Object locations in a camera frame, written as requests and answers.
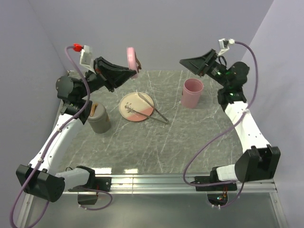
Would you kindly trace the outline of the pink round lid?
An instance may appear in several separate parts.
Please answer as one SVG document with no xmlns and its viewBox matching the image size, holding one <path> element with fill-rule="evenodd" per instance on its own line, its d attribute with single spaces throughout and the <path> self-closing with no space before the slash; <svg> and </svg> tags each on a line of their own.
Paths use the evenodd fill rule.
<svg viewBox="0 0 304 228">
<path fill-rule="evenodd" d="M 129 69 L 136 71 L 136 74 L 132 76 L 132 79 L 136 79 L 138 77 L 139 71 L 142 69 L 142 65 L 137 58 L 135 49 L 133 47 L 127 48 L 127 61 Z"/>
</svg>

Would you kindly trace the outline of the pink cylindrical container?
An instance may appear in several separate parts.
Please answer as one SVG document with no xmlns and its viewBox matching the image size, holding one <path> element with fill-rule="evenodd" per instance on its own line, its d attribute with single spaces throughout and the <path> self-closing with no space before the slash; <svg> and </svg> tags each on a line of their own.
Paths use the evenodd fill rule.
<svg viewBox="0 0 304 228">
<path fill-rule="evenodd" d="M 180 103 L 186 108 L 195 108 L 199 102 L 204 85 L 196 78 L 189 78 L 184 82 Z"/>
</svg>

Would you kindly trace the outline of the metal tongs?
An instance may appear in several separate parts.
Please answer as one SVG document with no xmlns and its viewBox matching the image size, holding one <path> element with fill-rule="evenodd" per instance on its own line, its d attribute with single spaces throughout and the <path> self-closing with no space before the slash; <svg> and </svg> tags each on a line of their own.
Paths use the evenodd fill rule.
<svg viewBox="0 0 304 228">
<path fill-rule="evenodd" d="M 168 124 L 169 120 L 155 107 L 152 98 L 142 92 L 132 92 L 124 96 L 119 104 L 122 117 L 132 122 L 140 122 L 146 119 Z"/>
</svg>

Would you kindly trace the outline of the grey cylindrical container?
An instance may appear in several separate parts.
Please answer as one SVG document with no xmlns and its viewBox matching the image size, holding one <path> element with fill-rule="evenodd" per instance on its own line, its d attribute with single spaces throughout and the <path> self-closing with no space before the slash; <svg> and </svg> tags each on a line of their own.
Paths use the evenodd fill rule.
<svg viewBox="0 0 304 228">
<path fill-rule="evenodd" d="M 93 121 L 88 121 L 88 122 L 89 122 L 92 130 L 98 134 L 103 134 L 111 128 L 111 122 L 110 122 L 108 113 L 107 113 L 105 119 L 95 121 L 95 122 L 93 122 Z"/>
</svg>

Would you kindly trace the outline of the grey round lid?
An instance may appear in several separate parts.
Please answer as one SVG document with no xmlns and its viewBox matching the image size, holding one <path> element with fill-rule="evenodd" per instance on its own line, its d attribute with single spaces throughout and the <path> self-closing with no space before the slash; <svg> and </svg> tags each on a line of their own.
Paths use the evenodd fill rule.
<svg viewBox="0 0 304 228">
<path fill-rule="evenodd" d="M 107 115 L 106 108 L 101 103 L 93 103 L 88 121 L 99 121 L 105 119 Z"/>
</svg>

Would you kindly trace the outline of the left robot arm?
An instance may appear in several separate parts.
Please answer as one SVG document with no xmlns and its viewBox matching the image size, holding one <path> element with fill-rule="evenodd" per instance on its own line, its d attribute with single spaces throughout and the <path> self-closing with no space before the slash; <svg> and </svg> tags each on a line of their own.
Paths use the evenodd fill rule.
<svg viewBox="0 0 304 228">
<path fill-rule="evenodd" d="M 128 59 L 128 66 L 112 64 L 102 57 L 91 62 L 91 66 L 80 79 L 68 75 L 56 82 L 57 96 L 63 101 L 57 125 L 39 153 L 28 165 L 16 170 L 22 190 L 30 195 L 56 202 L 66 190 L 80 186 L 91 191 L 96 186 L 95 171 L 77 166 L 71 171 L 59 173 L 59 164 L 72 139 L 89 118 L 92 101 L 89 96 L 106 87 L 110 92 L 134 77 L 141 65 Z"/>
</svg>

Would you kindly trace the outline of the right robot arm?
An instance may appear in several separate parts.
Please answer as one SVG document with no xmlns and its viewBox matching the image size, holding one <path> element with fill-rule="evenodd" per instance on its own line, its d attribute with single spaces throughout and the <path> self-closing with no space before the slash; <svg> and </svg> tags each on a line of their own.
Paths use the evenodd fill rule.
<svg viewBox="0 0 304 228">
<path fill-rule="evenodd" d="M 249 66 L 238 61 L 227 67 L 225 58 L 213 49 L 200 57 L 182 59 L 180 64 L 193 74 L 208 75 L 222 85 L 218 90 L 218 103 L 233 124 L 225 133 L 235 130 L 243 150 L 235 164 L 214 167 L 207 182 L 191 182 L 189 185 L 220 190 L 237 181 L 244 183 L 272 179 L 281 152 L 262 135 L 249 110 L 252 103 L 247 102 L 243 93 Z"/>
</svg>

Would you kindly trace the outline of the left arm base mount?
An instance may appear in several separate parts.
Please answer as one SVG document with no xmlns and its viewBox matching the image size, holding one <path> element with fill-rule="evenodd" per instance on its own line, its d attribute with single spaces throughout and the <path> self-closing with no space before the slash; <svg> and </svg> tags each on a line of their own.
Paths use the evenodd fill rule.
<svg viewBox="0 0 304 228">
<path fill-rule="evenodd" d="M 106 177 L 95 177 L 93 185 L 90 187 L 76 186 L 72 189 L 68 189 L 67 193 L 76 193 L 77 202 L 84 207 L 104 207 L 111 202 L 110 189 L 111 189 L 112 178 Z"/>
</svg>

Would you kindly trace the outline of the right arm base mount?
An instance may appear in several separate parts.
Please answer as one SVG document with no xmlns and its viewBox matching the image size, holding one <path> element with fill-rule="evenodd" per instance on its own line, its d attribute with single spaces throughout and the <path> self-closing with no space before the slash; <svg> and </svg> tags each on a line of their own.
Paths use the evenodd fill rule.
<svg viewBox="0 0 304 228">
<path fill-rule="evenodd" d="M 238 187 L 235 182 L 219 181 L 216 177 L 211 176 L 195 176 L 194 181 L 195 190 L 198 192 L 207 192 L 208 203 L 212 207 L 225 207 L 228 205 L 230 191 L 237 191 Z"/>
</svg>

